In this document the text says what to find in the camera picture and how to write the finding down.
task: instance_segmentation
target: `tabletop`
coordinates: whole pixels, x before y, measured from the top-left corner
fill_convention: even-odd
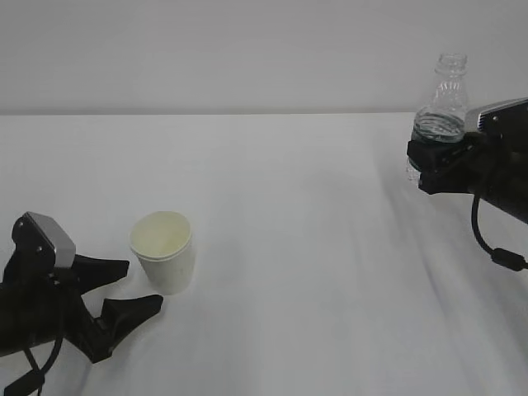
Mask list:
[[[0,117],[0,262],[53,217],[81,254],[131,261],[85,296],[153,293],[128,247],[156,210],[191,221],[189,289],[95,365],[69,343],[43,395],[521,395],[528,283],[474,241],[471,198],[405,175],[413,115]],[[482,205],[492,244],[528,228]],[[38,360],[50,344],[35,348]],[[29,370],[0,358],[0,385]]]

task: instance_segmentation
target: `plastic bottle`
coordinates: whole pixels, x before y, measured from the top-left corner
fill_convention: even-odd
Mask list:
[[[467,56],[442,54],[436,64],[438,81],[429,101],[414,118],[412,139],[424,142],[456,143],[464,137],[464,118],[469,108],[464,84]],[[419,171],[407,161],[408,179],[416,182]]]

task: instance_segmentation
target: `cup rim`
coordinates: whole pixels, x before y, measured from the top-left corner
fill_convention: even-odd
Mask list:
[[[158,213],[171,213],[171,214],[176,214],[176,215],[180,215],[181,217],[183,217],[183,219],[185,219],[185,221],[189,224],[189,235],[187,237],[187,240],[186,240],[185,244],[182,247],[180,247],[178,250],[176,250],[175,252],[171,252],[169,254],[166,254],[165,256],[146,256],[146,255],[140,253],[134,247],[134,244],[132,243],[132,234],[134,232],[135,227],[138,225],[138,223],[140,223],[144,219],[147,219],[149,216],[152,216],[152,215],[155,215],[155,214],[158,214]],[[155,212],[152,212],[152,213],[149,213],[149,214],[145,215],[144,217],[142,217],[141,219],[139,219],[138,221],[136,221],[134,223],[134,225],[132,226],[132,229],[130,230],[129,247],[130,247],[130,250],[139,258],[142,258],[144,260],[148,260],[150,262],[165,262],[165,261],[173,259],[174,257],[178,256],[180,253],[184,252],[187,249],[187,247],[189,246],[189,244],[191,243],[191,239],[192,239],[191,222],[189,221],[189,219],[184,214],[182,214],[180,212],[173,211],[173,210],[158,210],[158,211],[155,211]]]

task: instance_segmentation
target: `white wall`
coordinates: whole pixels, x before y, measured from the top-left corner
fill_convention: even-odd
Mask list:
[[[528,96],[526,0],[2,0],[0,113],[412,110],[438,53]]]

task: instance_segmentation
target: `white paper cup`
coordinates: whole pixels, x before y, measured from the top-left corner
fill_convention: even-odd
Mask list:
[[[195,267],[191,225],[183,214],[154,212],[132,228],[130,248],[154,289],[174,295],[191,283]]]

